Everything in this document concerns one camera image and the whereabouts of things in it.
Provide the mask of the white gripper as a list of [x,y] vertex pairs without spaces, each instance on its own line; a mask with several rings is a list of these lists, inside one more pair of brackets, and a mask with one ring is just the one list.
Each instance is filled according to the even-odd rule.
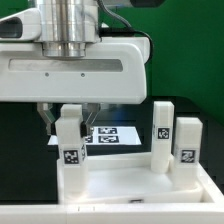
[[149,52],[144,37],[103,38],[80,59],[47,58],[39,43],[0,43],[0,101],[39,102],[48,135],[55,132],[52,103],[88,103],[80,132],[91,136],[99,103],[139,104],[146,98]]

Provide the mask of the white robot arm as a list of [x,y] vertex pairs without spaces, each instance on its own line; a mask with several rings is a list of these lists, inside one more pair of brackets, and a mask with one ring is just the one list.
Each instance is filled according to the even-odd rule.
[[28,0],[0,18],[0,102],[36,102],[48,130],[52,103],[85,104],[82,136],[106,104],[140,104],[153,43],[112,7],[157,8],[165,0]]

